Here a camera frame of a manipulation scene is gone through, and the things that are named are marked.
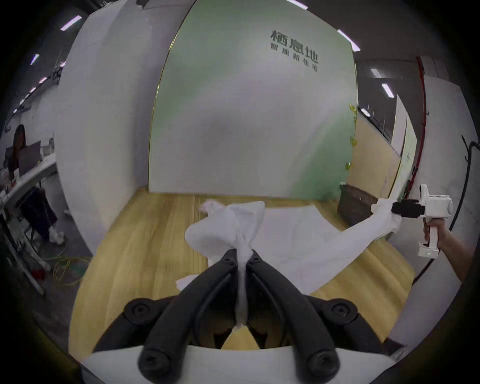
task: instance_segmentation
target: fluorescent light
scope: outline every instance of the fluorescent light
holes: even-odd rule
[[[291,2],[292,4],[298,5],[302,9],[307,9],[308,8],[305,4],[299,3],[296,0],[287,0],[287,1]]]
[[[82,17],[81,16],[75,16],[73,19],[71,19],[67,24],[65,24],[62,28],[60,28],[61,31],[66,31],[68,28],[70,28],[72,25],[74,25],[77,21],[79,21]]]
[[[392,91],[390,90],[390,88],[388,88],[388,85],[387,84],[382,84],[382,87],[384,88],[385,92],[387,93],[388,97],[395,97],[392,93]]]
[[[33,65],[33,63],[40,57],[40,55],[38,53],[36,53],[34,56],[33,56],[33,59],[32,61],[30,62],[30,65]]]
[[[354,52],[358,52],[360,50],[359,46],[355,44],[350,37],[348,37],[346,34],[344,34],[342,31],[339,29],[336,30],[338,33],[340,33],[345,39],[347,39],[350,44],[352,45],[352,49]]]
[[[367,111],[365,108],[362,108],[361,111],[366,117],[370,117],[370,112]]]
[[[370,71],[372,71],[373,75],[374,75],[377,79],[381,79],[381,78],[382,78],[382,75],[380,75],[380,72],[378,72],[378,69],[372,68],[372,69],[370,69]]]

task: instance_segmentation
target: crumpled fabric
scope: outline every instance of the crumpled fabric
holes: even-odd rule
[[[245,268],[253,249],[301,293],[311,294],[347,267],[372,241],[399,229],[402,218],[392,213],[393,202],[379,199],[372,205],[371,217],[340,232],[314,205],[265,209],[260,201],[225,207],[209,200],[200,208],[208,217],[192,224],[185,232],[185,240],[208,258],[209,266],[229,249],[237,249],[235,316],[240,326],[248,318]],[[177,288],[183,289],[195,277],[178,280]]]

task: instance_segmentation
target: black cable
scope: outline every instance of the black cable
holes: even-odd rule
[[[465,143],[465,147],[467,146],[467,142],[465,141],[465,138],[462,135],[462,140]],[[470,145],[468,146],[468,159],[467,159],[467,174],[465,175],[465,182],[463,183],[463,191],[462,191],[462,196],[460,197],[460,201],[458,202],[458,207],[456,208],[455,215],[453,216],[452,223],[450,224],[450,228],[448,229],[451,231],[453,229],[453,226],[455,225],[456,219],[458,218],[458,213],[460,212],[460,208],[462,207],[463,204],[463,198],[465,197],[465,192],[467,191],[467,184],[468,184],[468,177],[470,175],[470,166],[472,164],[472,148],[475,147],[478,150],[480,150],[480,143],[477,143],[475,141],[472,141]],[[418,274],[416,278],[413,279],[413,284],[415,284],[422,276],[423,274],[427,271],[427,269],[432,265],[433,261],[435,259],[430,259],[427,263],[427,265],[421,270],[421,272]]]

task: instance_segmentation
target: white wall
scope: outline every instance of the white wall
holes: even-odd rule
[[[73,218],[95,254],[135,190],[147,185],[156,87],[192,0],[120,0],[80,30],[60,81],[55,147]]]
[[[24,103],[30,109],[20,113],[17,112],[10,122],[9,132],[3,132],[0,138],[0,158],[5,158],[5,149],[13,144],[13,135],[19,124],[25,126],[25,135],[27,145],[41,141],[42,145],[47,145],[48,140],[53,137],[57,119],[57,92],[58,87],[53,84],[41,93],[33,94]]]
[[[448,194],[459,202],[467,170],[469,144],[478,141],[475,127],[460,87],[445,80],[425,76],[427,126],[425,143],[409,198],[419,198],[420,184],[427,184],[431,194]],[[480,233],[480,153],[473,149],[467,193],[453,233],[467,246],[475,248]],[[447,220],[450,225],[453,216]],[[418,243],[423,239],[420,219],[403,219],[400,231],[390,243],[413,265],[416,274],[428,259],[418,257]],[[412,287],[405,307],[390,337],[408,349],[415,348],[433,329],[460,287],[452,267],[441,252],[427,272]]]

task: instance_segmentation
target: wooden table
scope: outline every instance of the wooden table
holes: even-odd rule
[[[69,336],[74,358],[82,361],[92,353],[127,302],[178,294],[176,280],[207,268],[207,259],[184,239],[189,225],[204,217],[198,208],[207,198],[224,204],[263,200],[267,208],[315,204],[332,225],[347,228],[334,201],[158,194],[139,189],[98,247],[78,290]],[[405,304],[413,277],[413,268],[402,255],[380,239],[312,296],[352,301],[384,340]],[[256,348],[245,330],[229,338],[224,347]]]

